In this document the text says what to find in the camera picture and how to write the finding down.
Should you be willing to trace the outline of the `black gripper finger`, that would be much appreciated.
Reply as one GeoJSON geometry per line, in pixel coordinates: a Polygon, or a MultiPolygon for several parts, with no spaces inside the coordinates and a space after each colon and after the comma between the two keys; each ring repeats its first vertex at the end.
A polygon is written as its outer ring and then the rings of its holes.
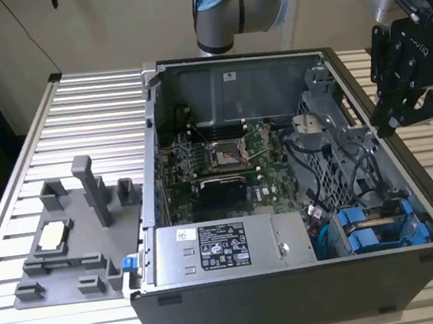
{"type": "Polygon", "coordinates": [[[417,107],[417,100],[399,105],[395,110],[393,118],[398,123],[397,126],[411,126],[417,123],[433,119],[433,89],[426,92],[422,104],[417,107]]]}
{"type": "Polygon", "coordinates": [[[376,25],[372,29],[371,38],[371,75],[372,82],[377,85],[377,101],[370,116],[370,124],[377,130],[377,137],[391,137],[395,127],[392,119],[398,122],[398,112],[402,102],[402,91],[395,77],[396,51],[390,43],[390,32],[387,27],[376,25]]]}

